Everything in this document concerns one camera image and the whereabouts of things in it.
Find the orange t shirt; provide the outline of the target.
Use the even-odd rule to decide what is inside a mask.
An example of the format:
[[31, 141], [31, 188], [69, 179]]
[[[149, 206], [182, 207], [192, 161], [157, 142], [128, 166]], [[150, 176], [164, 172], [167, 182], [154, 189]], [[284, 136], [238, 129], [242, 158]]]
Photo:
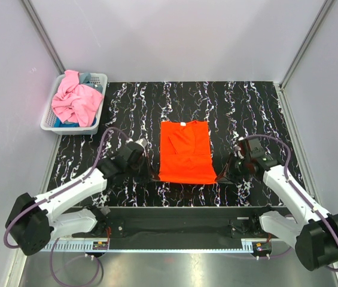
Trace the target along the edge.
[[160, 170], [163, 182], [214, 184], [208, 123], [191, 121], [161, 122]]

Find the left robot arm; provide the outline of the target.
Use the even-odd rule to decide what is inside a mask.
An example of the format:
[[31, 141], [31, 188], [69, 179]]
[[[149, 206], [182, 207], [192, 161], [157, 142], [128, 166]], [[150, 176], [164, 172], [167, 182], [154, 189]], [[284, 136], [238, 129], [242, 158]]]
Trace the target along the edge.
[[126, 179], [155, 181], [159, 177], [148, 161], [147, 141], [124, 144], [112, 158], [99, 160], [81, 176], [36, 197], [20, 195], [5, 227], [26, 256], [31, 256], [61, 237], [85, 235], [100, 237], [109, 226], [103, 207], [87, 205], [76, 212], [69, 209], [92, 195], [122, 184]]

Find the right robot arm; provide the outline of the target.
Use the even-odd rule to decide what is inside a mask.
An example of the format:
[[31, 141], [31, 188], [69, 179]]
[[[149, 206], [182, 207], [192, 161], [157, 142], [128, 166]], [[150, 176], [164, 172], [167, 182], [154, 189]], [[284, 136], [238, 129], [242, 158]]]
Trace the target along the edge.
[[338, 214], [333, 215], [322, 207], [290, 175], [290, 148], [281, 140], [269, 137], [287, 152], [286, 161], [281, 163], [261, 145], [263, 137], [240, 138], [216, 182], [235, 184], [249, 178], [261, 181], [286, 205], [292, 218], [281, 215], [273, 207], [262, 207], [249, 219], [251, 234], [262, 237], [267, 233], [281, 239], [295, 250], [309, 271], [326, 267], [338, 273]]

